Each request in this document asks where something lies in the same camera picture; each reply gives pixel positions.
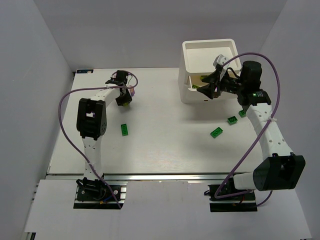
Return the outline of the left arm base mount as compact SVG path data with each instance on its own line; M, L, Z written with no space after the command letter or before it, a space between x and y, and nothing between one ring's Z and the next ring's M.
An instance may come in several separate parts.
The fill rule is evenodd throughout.
M78 210L120 210L125 197L122 185L110 185L111 190L101 180L86 177L76 180L77 189L73 208Z

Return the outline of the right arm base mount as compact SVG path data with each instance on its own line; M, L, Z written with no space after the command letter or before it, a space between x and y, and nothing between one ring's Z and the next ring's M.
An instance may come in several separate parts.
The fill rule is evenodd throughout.
M208 189L203 193L209 197L209 207L211 213L240 213L257 212L256 196L253 192L225 198L215 198L218 184L208 185Z

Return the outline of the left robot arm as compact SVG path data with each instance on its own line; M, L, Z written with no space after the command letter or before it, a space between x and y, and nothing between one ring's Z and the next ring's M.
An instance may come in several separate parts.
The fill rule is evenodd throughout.
M90 181L103 177L101 163L102 137L107 130L107 107L115 101L124 107L131 103L132 96L128 89L131 74L117 70L106 82L107 89L102 89L90 98L81 98L78 104L76 129L80 133L84 146L85 171L83 176Z

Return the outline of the green long lego brick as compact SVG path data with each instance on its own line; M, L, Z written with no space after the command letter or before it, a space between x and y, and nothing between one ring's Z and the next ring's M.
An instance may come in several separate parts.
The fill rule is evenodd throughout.
M213 130L210 135L215 139L218 136L220 136L223 133L223 129L220 127L217 127L215 130Z

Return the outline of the white drawer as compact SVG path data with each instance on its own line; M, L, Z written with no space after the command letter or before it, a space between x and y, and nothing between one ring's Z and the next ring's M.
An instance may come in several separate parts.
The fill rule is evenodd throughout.
M206 86L207 83L202 82L200 75L192 75L187 79L186 84L184 85L184 92L182 94L182 99L185 103L199 103L199 102L210 102L210 101L218 101L218 100L229 100L236 99L237 96L235 94L231 94L228 92L221 92L221 95L210 99L204 94L197 91L198 88Z

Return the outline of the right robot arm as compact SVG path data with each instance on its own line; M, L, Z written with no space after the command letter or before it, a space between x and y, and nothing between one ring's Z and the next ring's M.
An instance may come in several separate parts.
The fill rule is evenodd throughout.
M261 89L262 66L245 61L239 76L228 74L227 58L214 61L215 71L202 79L206 85L198 92L210 99L221 92L235 94L250 120L262 151L262 163L253 172L232 177L236 190L275 191L294 189L306 165L303 156L294 154L285 141L274 118L276 111L266 91Z

